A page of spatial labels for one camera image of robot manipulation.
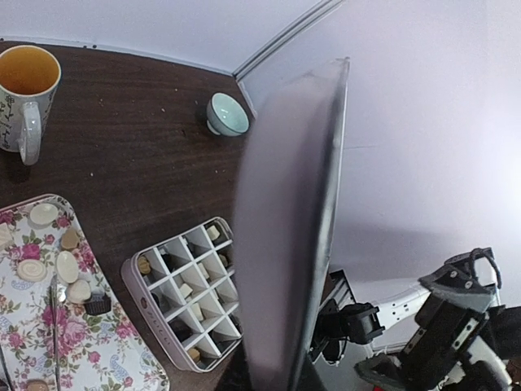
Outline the metal serving tongs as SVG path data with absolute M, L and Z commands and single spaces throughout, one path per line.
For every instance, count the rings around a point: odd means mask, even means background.
M 66 285 L 55 275 L 28 286 L 1 289 L 1 379 L 6 390 L 65 390 Z

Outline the pink divided tin box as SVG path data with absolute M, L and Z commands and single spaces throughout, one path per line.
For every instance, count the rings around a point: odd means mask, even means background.
M 121 278 L 178 369 L 208 373 L 239 346 L 233 233 L 222 217 L 138 251 Z

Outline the pink rabbit tin lid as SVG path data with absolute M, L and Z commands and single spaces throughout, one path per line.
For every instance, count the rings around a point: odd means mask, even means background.
M 350 62 L 274 91 L 247 139 L 234 264 L 252 387 L 296 389 L 321 303 L 344 150 Z

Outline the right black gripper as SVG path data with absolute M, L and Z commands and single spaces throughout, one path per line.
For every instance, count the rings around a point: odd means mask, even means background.
M 453 256 L 418 279 L 431 294 L 415 315 L 418 330 L 398 354 L 402 371 L 451 371 L 470 357 L 468 350 L 489 321 L 488 308 L 499 288 L 499 283 L 479 283 L 475 263 L 482 258 L 499 279 L 490 247 Z M 401 378 L 399 367 L 386 354 L 360 361 L 354 369 L 361 379 L 383 390 L 421 390 Z

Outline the floral pink tray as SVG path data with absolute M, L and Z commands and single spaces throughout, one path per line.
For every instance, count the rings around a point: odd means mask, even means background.
M 40 195 L 1 210 L 1 289 L 66 285 L 65 390 L 166 390 L 166 371 L 125 313 L 70 203 Z

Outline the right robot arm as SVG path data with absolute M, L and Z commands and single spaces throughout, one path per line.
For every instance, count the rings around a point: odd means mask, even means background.
M 517 390 L 520 310 L 501 303 L 492 249 L 449 258 L 394 296 L 355 301 L 345 274 L 319 307 L 312 362 L 338 365 L 349 346 L 368 353 L 354 366 L 376 390 Z

